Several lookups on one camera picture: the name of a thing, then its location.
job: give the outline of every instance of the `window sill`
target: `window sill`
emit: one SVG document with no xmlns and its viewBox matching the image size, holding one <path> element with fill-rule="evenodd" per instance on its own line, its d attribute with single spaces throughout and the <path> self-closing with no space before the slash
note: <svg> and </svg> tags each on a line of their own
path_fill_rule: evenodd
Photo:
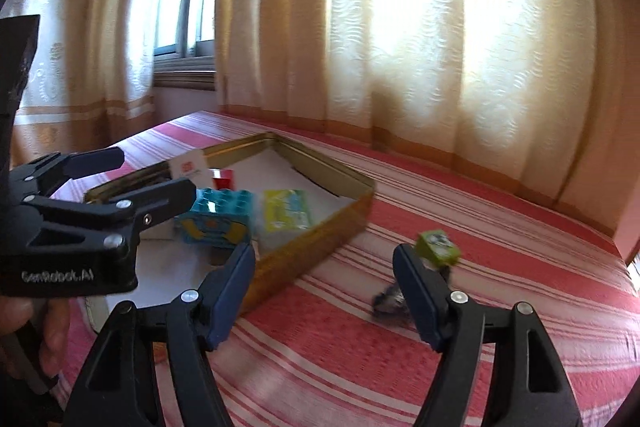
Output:
<svg viewBox="0 0 640 427">
<path fill-rule="evenodd" d="M 154 63 L 154 87 L 215 91 L 213 57 L 164 58 Z"/>
</svg>

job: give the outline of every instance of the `green toy cube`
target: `green toy cube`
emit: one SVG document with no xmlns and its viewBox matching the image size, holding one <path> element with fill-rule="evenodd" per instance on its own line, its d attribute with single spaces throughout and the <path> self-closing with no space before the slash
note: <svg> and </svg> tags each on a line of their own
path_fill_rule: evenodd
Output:
<svg viewBox="0 0 640 427">
<path fill-rule="evenodd" d="M 444 230 L 428 230 L 418 234 L 415 253 L 429 261 L 433 266 L 453 266 L 460 259 L 462 252 L 454 245 Z"/>
</svg>

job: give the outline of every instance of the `curtain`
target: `curtain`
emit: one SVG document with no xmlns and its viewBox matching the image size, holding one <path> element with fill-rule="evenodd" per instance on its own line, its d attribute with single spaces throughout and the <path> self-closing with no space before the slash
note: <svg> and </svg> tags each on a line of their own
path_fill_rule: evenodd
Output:
<svg viewBox="0 0 640 427">
<path fill-rule="evenodd" d="M 108 146 L 153 125 L 149 0 L 8 0 L 0 16 L 40 14 L 12 161 Z"/>
<path fill-rule="evenodd" d="M 624 1 L 637 10 L 638 0 Z M 621 8 L 216 0 L 222 109 L 434 162 L 612 235 L 640 172 L 620 138 L 635 131 L 618 110 L 629 106 L 637 70 L 621 45 L 634 18 Z M 619 33 L 600 27 L 612 10 L 628 26 Z M 615 47 L 625 66 L 606 58 Z M 626 164 L 622 179 L 612 154 Z"/>
</svg>

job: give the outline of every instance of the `wall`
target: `wall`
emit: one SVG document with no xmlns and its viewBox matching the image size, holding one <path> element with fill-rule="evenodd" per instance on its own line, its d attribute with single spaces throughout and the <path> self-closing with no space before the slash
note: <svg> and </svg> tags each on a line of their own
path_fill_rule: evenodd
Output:
<svg viewBox="0 0 640 427">
<path fill-rule="evenodd" d="M 178 87 L 155 87 L 156 123 L 164 123 L 195 111 L 218 110 L 215 91 L 182 89 Z"/>
</svg>

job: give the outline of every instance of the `pink striped fabric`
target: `pink striped fabric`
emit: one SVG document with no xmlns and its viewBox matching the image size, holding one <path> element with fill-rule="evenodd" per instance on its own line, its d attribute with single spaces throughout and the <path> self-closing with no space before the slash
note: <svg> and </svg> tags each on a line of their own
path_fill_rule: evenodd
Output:
<svg viewBox="0 0 640 427">
<path fill-rule="evenodd" d="M 482 303 L 526 300 L 558 349 L 586 427 L 604 425 L 640 374 L 640 300 L 612 242 L 509 194 L 332 137 L 198 112 L 118 145 L 118 171 L 66 184 L 84 191 L 195 147 L 268 129 L 372 176 L 378 193 L 366 232 L 238 320 L 210 363 L 236 425 L 409 425 L 438 355 L 411 327 L 372 322 L 370 301 L 392 281 L 395 245 L 443 228 L 464 254 L 452 285 Z M 73 307 L 64 401 L 94 338 Z M 484 346 L 466 424 L 480 425 L 494 350 Z M 158 366 L 167 425 L 181 425 L 168 366 Z"/>
</svg>

